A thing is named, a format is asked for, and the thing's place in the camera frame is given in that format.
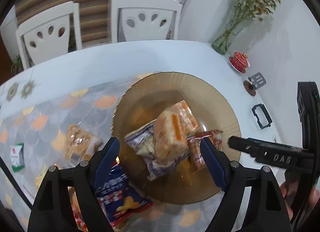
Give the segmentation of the right hand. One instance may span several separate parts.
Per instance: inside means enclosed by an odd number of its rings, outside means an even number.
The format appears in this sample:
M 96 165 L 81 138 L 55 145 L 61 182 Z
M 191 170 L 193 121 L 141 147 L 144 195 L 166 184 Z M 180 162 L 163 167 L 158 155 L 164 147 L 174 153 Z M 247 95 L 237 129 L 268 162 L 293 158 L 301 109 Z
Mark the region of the right hand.
M 299 185 L 299 183 L 298 183 L 297 180 L 293 180 L 290 183 L 289 182 L 284 182 L 280 186 L 280 191 L 282 193 L 283 198 L 288 199 L 289 196 L 295 197 L 297 189 L 298 189 L 298 185 Z M 313 186 L 312 190 L 310 192 L 309 199 L 308 199 L 308 207 L 306 209 L 306 216 L 310 215 L 310 213 L 312 212 L 313 208 L 316 206 L 318 200 L 319 200 L 319 190 L 317 190 L 316 187 Z M 287 203 L 287 201 L 285 201 L 285 204 L 286 204 L 287 213 L 289 215 L 289 219 L 292 220 L 293 211 L 290 208 L 290 205 Z

